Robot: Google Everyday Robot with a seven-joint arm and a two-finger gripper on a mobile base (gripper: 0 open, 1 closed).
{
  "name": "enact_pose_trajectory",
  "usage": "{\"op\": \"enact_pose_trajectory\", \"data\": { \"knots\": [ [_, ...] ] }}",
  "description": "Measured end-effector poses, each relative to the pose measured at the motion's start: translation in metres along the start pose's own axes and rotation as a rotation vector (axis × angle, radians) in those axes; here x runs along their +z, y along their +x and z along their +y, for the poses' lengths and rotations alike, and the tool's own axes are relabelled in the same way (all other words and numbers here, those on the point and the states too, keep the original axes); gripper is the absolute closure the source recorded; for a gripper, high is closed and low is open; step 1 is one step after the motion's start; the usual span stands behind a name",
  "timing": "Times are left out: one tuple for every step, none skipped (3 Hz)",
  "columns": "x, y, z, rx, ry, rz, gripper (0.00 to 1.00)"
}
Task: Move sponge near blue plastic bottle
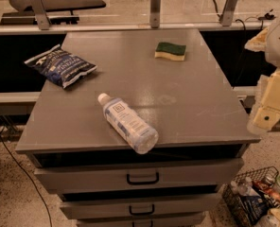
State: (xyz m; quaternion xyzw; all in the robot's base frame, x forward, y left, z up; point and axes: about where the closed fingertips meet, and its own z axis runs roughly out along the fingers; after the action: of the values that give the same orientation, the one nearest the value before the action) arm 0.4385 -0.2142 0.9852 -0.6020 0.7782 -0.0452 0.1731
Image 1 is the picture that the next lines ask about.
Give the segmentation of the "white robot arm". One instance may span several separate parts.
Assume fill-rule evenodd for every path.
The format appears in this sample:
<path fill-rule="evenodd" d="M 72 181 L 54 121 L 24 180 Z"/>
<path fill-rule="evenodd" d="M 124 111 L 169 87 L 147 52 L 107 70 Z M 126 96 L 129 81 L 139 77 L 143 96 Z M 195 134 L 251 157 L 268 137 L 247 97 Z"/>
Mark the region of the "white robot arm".
<path fill-rule="evenodd" d="M 280 121 L 280 15 L 245 48 L 265 53 L 266 62 L 276 67 L 270 76 L 261 76 L 255 91 L 255 103 L 250 112 L 247 129 L 254 134 L 270 131 Z"/>

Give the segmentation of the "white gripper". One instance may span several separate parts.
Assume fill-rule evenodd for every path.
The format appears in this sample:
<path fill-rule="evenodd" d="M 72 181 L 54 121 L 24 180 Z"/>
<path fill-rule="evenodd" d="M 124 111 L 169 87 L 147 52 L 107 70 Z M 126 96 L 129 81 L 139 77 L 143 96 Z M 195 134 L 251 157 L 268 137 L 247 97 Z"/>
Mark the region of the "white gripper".
<path fill-rule="evenodd" d="M 244 47 L 253 52 L 265 51 L 269 29 L 266 27 L 252 37 Z M 247 130 L 253 134 L 264 134 L 280 120 L 280 69 L 269 77 L 262 75 L 258 82 L 258 107 L 253 107 L 247 123 Z"/>

